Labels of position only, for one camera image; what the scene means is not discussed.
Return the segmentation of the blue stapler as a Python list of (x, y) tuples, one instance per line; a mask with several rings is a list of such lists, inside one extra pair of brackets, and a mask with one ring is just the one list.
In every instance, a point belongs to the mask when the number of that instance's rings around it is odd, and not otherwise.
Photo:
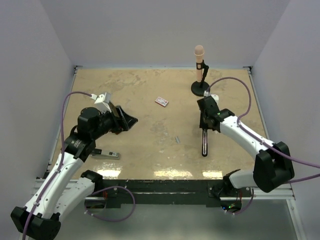
[(208, 130), (206, 128), (202, 129), (202, 149), (201, 154), (203, 157), (208, 155)]

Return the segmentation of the grey stapler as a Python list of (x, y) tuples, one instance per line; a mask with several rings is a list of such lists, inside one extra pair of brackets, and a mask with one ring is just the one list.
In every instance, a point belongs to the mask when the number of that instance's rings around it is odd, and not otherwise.
[(95, 148), (90, 155), (93, 158), (104, 160), (119, 160), (121, 156), (118, 152), (102, 150), (98, 148)]

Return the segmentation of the staple strip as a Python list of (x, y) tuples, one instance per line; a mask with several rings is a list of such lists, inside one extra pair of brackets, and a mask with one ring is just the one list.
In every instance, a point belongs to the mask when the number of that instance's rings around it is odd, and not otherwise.
[(179, 144), (180, 143), (180, 139), (178, 136), (175, 137), (176, 142)]

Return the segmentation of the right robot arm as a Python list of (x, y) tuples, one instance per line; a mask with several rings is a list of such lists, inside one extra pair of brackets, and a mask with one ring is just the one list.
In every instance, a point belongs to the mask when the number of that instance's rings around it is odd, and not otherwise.
[(259, 188), (269, 193), (295, 176), (289, 147), (274, 143), (243, 124), (229, 109), (220, 110), (214, 95), (197, 101), (203, 136), (208, 130), (221, 133), (242, 147), (254, 160), (252, 171), (235, 170), (223, 177), (223, 192), (235, 196), (241, 188)]

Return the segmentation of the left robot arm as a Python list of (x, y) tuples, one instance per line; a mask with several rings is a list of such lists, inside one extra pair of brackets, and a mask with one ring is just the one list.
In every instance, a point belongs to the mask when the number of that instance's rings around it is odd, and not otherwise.
[(104, 190), (103, 177), (85, 171), (78, 182), (65, 191), (75, 172), (96, 148), (96, 140), (111, 132), (129, 131), (138, 119), (126, 114), (121, 106), (102, 112), (86, 107), (65, 139), (57, 162), (41, 187), (23, 207), (16, 206), (10, 217), (22, 238), (53, 240), (65, 217), (86, 196), (99, 196)]

